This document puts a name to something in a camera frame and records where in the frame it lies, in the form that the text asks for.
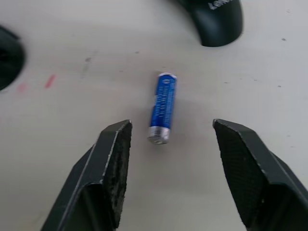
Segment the battery label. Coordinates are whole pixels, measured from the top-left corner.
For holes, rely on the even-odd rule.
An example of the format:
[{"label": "battery label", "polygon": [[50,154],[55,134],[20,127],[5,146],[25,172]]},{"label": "battery label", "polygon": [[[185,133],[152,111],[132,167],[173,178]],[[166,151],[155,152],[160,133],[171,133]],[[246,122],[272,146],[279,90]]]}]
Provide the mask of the battery label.
[{"label": "battery label", "polygon": [[164,75],[157,83],[156,100],[153,109],[151,127],[158,126],[170,128],[175,97],[176,79]]}]

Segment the battery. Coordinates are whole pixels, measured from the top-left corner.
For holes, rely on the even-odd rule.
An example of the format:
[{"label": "battery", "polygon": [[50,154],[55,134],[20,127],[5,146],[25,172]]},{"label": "battery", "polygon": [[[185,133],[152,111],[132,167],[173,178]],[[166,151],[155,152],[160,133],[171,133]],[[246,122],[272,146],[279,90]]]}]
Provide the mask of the battery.
[{"label": "battery", "polygon": [[169,142],[176,83],[177,77],[170,73],[161,73],[158,76],[148,137],[154,144]]}]

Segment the white table surface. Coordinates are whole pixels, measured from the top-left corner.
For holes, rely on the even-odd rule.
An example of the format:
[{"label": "white table surface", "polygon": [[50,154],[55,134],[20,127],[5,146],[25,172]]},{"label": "white table surface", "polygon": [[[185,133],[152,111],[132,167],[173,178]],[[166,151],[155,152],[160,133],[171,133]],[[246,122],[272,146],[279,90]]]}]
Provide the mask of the white table surface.
[{"label": "white table surface", "polygon": [[[206,48],[170,0],[2,0],[0,24],[27,63],[0,93],[0,229],[40,230],[74,163],[123,119],[133,135],[119,231],[245,230],[214,118],[257,131],[308,187],[308,2],[243,8],[240,39]],[[146,137],[159,72],[178,88],[170,144],[157,147]]]}]

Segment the computer mouse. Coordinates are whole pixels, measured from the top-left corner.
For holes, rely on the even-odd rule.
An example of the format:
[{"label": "computer mouse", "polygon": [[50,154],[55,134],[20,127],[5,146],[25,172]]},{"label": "computer mouse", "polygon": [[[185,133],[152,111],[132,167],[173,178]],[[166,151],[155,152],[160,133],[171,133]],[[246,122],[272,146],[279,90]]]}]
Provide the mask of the computer mouse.
[{"label": "computer mouse", "polygon": [[220,47],[235,41],[243,30],[240,0],[178,0],[197,27],[201,44]]},{"label": "computer mouse", "polygon": [[0,90],[19,75],[25,62],[25,52],[19,38],[0,26]]}]

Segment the pink stain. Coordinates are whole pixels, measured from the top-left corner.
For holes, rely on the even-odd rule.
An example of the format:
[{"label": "pink stain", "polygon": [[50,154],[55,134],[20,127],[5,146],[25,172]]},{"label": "pink stain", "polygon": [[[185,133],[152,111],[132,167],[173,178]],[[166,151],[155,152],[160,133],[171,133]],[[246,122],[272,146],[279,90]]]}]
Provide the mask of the pink stain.
[{"label": "pink stain", "polygon": [[45,88],[50,88],[52,86],[52,83],[54,82],[54,79],[56,78],[56,75],[52,75],[49,77],[49,79],[47,80],[46,84],[45,84]]},{"label": "pink stain", "polygon": [[21,83],[18,85],[17,87],[17,91],[18,93],[23,93],[27,88],[27,84],[26,83]]}]

